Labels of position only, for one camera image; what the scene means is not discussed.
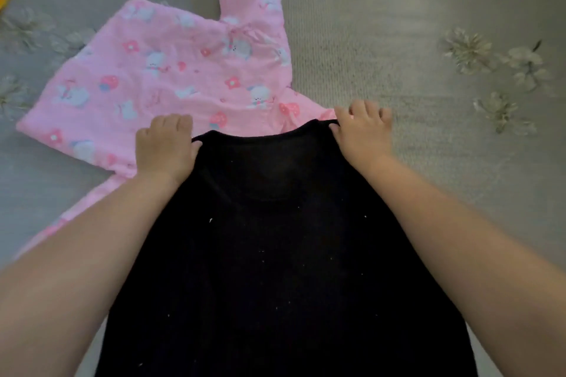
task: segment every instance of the hand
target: hand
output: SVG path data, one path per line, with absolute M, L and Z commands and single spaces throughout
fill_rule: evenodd
M 177 187 L 191 174 L 196 154 L 203 144 L 191 143 L 192 117 L 172 114 L 156 116 L 149 128 L 136 134 L 138 174 L 171 178 Z
M 362 175 L 368 176 L 384 157 L 393 156 L 391 109 L 378 103 L 354 100 L 350 109 L 334 108 L 340 125 L 330 124 L 345 159 Z

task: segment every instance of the black t-shirt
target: black t-shirt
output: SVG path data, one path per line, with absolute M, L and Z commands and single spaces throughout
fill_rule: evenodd
M 98 376 L 477 375 L 462 316 L 328 124 L 195 138 Z

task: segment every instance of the gray carpet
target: gray carpet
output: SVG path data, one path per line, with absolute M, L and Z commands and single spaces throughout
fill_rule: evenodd
M 57 19 L 60 30 L 74 31 L 100 27 L 124 1 L 13 0 L 10 8 L 31 6 Z M 217 0 L 167 1 L 218 16 Z M 566 216 L 560 210 L 566 208 L 566 0 L 283 1 L 297 91 L 324 106 L 346 104 L 353 96 L 390 105 L 403 160 L 566 268 Z M 458 74 L 440 50 L 440 37 L 453 26 L 484 34 L 499 52 L 543 40 L 539 53 L 555 75 L 557 96 L 518 93 L 516 99 L 538 135 L 496 134 L 474 112 L 474 98 L 513 91 L 514 84 L 504 70 Z M 0 53 L 0 76 L 18 73 L 39 93 L 52 56 L 48 48 L 24 56 Z M 4 116 L 0 266 L 107 176 L 16 133 L 14 121 Z M 498 375 L 476 347 L 481 375 Z M 96 354 L 96 348 L 89 352 L 79 375 L 92 374 Z

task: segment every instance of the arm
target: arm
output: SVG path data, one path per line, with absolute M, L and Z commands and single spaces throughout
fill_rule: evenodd
M 190 116 L 138 131 L 138 174 L 0 273 L 0 375 L 71 376 L 194 166 Z
M 499 370 L 564 375 L 566 275 L 397 161 L 390 110 L 356 100 L 336 115 L 340 127 L 330 128 L 344 157 L 393 211 Z

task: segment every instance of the pink cloth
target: pink cloth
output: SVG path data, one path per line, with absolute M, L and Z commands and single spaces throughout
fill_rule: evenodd
M 292 67 L 281 0 L 220 0 L 221 19 L 130 0 L 46 85 L 17 125 L 41 143 L 116 176 L 91 191 L 61 225 L 136 173 L 135 132 L 153 117 L 190 113 L 193 135 L 290 131 L 334 118 L 290 88 Z

